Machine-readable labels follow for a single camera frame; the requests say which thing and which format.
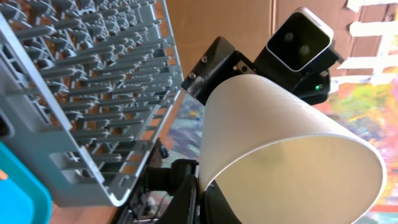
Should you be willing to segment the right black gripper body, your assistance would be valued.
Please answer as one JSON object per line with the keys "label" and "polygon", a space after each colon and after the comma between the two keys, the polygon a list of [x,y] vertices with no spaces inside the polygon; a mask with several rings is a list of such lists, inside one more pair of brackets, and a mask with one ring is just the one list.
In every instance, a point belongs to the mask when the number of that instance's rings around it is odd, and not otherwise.
{"label": "right black gripper body", "polygon": [[258,74],[258,68],[224,37],[217,37],[184,79],[182,88],[205,105],[218,85],[242,74]]}

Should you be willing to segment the white paper cup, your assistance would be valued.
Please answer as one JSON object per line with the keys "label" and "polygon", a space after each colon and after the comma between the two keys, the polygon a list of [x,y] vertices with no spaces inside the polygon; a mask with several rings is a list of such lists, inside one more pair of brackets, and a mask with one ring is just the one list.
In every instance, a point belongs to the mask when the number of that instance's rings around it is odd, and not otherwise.
{"label": "white paper cup", "polygon": [[354,223],[387,182],[375,147],[259,75],[211,92],[199,163],[243,223]]}

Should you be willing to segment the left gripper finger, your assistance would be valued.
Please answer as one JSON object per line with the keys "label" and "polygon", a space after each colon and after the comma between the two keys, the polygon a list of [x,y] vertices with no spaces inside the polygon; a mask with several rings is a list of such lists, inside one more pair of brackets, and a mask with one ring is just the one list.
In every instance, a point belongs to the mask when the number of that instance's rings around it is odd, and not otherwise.
{"label": "left gripper finger", "polygon": [[197,178],[190,174],[180,184],[169,206],[155,224],[194,224]]}

